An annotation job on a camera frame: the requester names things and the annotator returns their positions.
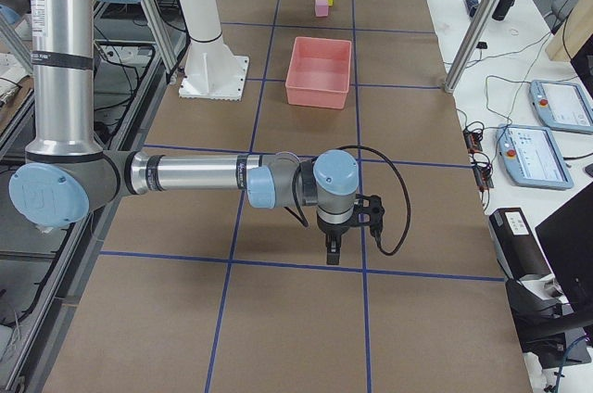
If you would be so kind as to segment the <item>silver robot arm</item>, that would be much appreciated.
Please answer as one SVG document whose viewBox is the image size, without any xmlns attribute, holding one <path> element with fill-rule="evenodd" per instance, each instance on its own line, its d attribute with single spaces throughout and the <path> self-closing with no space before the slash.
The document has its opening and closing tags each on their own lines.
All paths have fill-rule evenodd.
<svg viewBox="0 0 593 393">
<path fill-rule="evenodd" d="M 11 177 L 14 207 L 30 222 L 61 227 L 116 197 L 172 189 L 239 189 L 260 209 L 312 206 L 327 261 L 339 262 L 353 227 L 358 165 L 343 150 L 303 161 L 271 157 L 148 156 L 105 150 L 94 137 L 94 5 L 142 0 L 31 0 L 35 138 Z"/>
</svg>

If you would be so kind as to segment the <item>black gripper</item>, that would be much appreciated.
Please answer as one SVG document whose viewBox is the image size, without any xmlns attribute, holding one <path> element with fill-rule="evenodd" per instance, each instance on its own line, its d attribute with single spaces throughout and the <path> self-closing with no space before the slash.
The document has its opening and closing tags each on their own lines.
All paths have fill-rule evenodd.
<svg viewBox="0 0 593 393">
<path fill-rule="evenodd" d="M 326 215 L 321 215 L 318 212 L 317 225 L 325 234 L 326 264 L 338 265 L 341 256 L 342 235 L 350 228 L 359 227 L 359 222 L 353 216 L 340 223 L 328 222 L 326 220 Z"/>
</svg>

